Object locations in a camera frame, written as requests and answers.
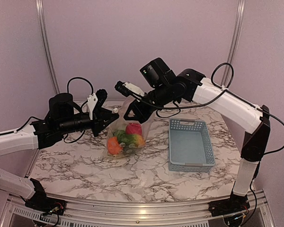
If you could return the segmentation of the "orange toy orange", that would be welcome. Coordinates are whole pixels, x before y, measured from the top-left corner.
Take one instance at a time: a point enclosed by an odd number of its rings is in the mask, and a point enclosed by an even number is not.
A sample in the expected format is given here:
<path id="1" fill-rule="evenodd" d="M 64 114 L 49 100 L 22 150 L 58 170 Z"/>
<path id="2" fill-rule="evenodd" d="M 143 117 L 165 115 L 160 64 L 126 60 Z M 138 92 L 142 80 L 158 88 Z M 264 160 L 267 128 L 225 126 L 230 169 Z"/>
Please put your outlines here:
<path id="1" fill-rule="evenodd" d="M 123 151 L 123 148 L 120 146 L 117 137 L 111 137 L 108 139 L 107 150 L 111 155 L 118 155 Z"/>

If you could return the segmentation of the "red toy apple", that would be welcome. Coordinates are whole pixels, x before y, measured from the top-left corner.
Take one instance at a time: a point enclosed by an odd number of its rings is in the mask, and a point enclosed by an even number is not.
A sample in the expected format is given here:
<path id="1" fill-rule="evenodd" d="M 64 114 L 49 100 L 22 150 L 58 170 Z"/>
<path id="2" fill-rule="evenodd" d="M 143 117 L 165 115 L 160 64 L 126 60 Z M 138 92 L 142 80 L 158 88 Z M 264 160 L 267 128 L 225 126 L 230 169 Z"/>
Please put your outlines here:
<path id="1" fill-rule="evenodd" d="M 142 126 L 139 123 L 129 123 L 125 128 L 126 134 L 138 134 L 142 136 Z"/>

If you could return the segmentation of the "green orange toy cucumber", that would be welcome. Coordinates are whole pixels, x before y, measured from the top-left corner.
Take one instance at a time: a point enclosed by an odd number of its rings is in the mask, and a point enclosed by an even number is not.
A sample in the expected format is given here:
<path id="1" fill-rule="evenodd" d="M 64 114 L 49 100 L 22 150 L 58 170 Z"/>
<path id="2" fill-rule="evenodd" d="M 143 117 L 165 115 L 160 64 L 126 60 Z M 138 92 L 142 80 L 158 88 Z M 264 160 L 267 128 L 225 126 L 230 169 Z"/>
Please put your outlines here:
<path id="1" fill-rule="evenodd" d="M 128 144 L 134 143 L 136 147 L 144 147 L 145 140 L 143 136 L 138 134 L 127 134 Z"/>

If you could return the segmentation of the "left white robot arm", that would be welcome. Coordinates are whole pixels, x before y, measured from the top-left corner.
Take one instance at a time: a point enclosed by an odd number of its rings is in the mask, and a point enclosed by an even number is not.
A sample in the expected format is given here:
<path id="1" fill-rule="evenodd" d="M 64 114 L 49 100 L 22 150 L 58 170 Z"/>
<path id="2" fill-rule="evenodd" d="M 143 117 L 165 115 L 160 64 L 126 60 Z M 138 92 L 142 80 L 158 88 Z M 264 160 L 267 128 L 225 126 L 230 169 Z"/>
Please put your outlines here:
<path id="1" fill-rule="evenodd" d="M 117 113 L 105 108 L 95 113 L 48 113 L 45 119 L 32 122 L 23 129 L 0 133 L 0 157 L 51 147 L 72 132 L 91 130 L 96 137 L 118 117 Z M 22 197 L 27 207 L 36 210 L 63 209 L 64 201 L 48 197 L 38 180 L 19 177 L 1 168 L 0 190 Z"/>

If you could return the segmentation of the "grey plastic basket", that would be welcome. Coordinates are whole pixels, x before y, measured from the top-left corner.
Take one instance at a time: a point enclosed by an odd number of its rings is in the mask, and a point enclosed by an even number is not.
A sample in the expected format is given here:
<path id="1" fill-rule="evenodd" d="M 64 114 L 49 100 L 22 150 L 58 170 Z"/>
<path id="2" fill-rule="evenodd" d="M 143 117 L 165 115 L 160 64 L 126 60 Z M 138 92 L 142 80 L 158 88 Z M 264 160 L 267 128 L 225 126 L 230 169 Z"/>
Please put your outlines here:
<path id="1" fill-rule="evenodd" d="M 215 157 L 205 121 L 169 120 L 169 170 L 175 172 L 209 172 Z"/>

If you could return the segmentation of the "green toy bell pepper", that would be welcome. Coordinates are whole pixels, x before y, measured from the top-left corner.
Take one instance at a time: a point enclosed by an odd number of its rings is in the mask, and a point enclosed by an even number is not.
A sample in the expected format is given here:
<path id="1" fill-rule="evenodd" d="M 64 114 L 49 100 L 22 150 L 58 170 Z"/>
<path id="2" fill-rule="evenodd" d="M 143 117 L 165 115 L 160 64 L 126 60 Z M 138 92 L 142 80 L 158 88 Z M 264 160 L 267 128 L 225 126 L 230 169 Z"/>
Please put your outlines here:
<path id="1" fill-rule="evenodd" d="M 121 150 L 122 155 L 133 154 L 136 150 L 136 146 L 134 143 L 131 144 L 120 143 L 120 147 L 122 148 Z"/>

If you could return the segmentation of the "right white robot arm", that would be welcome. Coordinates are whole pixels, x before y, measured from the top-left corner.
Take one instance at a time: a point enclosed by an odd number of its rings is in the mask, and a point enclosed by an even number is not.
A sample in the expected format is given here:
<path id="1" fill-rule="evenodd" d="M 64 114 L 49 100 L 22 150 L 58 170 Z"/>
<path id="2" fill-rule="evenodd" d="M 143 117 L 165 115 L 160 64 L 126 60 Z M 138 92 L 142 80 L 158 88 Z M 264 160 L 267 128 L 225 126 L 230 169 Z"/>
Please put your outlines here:
<path id="1" fill-rule="evenodd" d="M 247 104 L 226 87 L 215 85 L 211 79 L 193 69 L 185 69 L 178 75 L 172 70 L 161 72 L 151 69 L 146 70 L 144 75 L 153 87 L 149 93 L 144 93 L 130 82 L 118 82 L 115 86 L 124 96 L 136 99 L 127 110 L 128 113 L 133 112 L 134 116 L 125 114 L 125 120 L 144 123 L 154 111 L 163 109 L 170 102 L 184 99 L 195 102 L 197 106 L 209 106 L 245 130 L 240 166 L 230 197 L 210 202 L 209 211 L 216 217 L 249 208 L 247 193 L 257 176 L 270 134 L 269 115 L 263 113 L 269 109 Z"/>

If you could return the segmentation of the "green toy cabbage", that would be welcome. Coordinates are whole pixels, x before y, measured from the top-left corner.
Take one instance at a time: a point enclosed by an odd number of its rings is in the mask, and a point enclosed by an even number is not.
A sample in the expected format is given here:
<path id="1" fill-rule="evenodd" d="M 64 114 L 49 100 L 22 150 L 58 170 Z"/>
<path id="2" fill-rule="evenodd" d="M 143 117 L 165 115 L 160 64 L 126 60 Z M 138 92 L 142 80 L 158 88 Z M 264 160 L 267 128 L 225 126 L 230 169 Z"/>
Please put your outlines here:
<path id="1" fill-rule="evenodd" d="M 125 133 L 125 130 L 116 130 L 113 135 L 117 138 L 117 141 L 119 143 L 125 143 L 127 140 L 127 134 Z"/>

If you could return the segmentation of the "clear zip top bag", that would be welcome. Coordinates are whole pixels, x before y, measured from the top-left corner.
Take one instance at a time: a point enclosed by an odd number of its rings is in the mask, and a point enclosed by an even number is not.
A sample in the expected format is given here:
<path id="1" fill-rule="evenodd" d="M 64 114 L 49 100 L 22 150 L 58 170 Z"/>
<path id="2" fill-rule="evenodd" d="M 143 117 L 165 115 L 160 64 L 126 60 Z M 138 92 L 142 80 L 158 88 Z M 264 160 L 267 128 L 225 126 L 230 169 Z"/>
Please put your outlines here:
<path id="1" fill-rule="evenodd" d="M 130 156 L 142 151 L 146 146 L 154 114 L 151 114 L 144 123 L 135 120 L 126 121 L 124 115 L 132 101 L 132 97 L 125 99 L 118 109 L 119 118 L 107 128 L 106 152 L 110 157 Z"/>

